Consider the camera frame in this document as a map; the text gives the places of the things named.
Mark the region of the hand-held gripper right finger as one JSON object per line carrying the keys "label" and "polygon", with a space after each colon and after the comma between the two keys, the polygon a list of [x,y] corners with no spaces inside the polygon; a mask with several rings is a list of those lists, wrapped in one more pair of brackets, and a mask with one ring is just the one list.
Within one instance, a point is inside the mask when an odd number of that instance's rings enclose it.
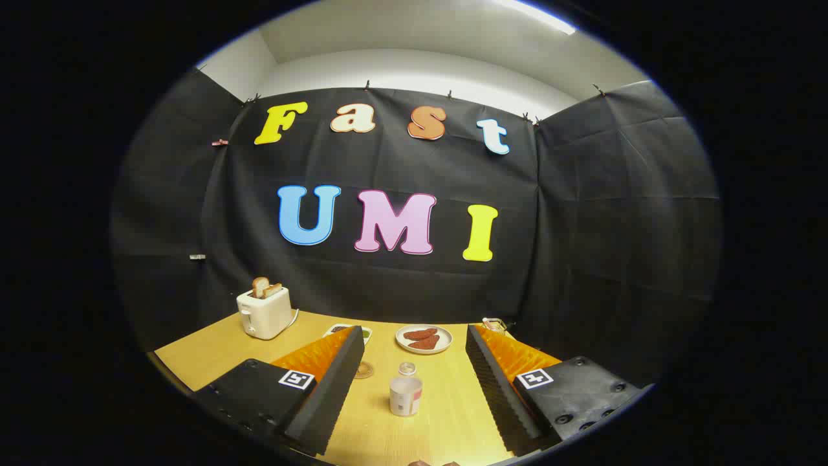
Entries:
{"label": "hand-held gripper right finger", "polygon": [[468,325],[465,351],[516,456],[595,430],[645,393],[587,357],[561,361],[481,324]]}

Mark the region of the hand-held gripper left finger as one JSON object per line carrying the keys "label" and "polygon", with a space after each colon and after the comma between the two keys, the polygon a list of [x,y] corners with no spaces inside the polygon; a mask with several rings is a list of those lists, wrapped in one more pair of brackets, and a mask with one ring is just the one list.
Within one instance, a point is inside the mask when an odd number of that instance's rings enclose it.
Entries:
{"label": "hand-held gripper left finger", "polygon": [[194,401],[258,443],[325,454],[364,348],[363,328],[346,326],[274,362],[248,358]]}

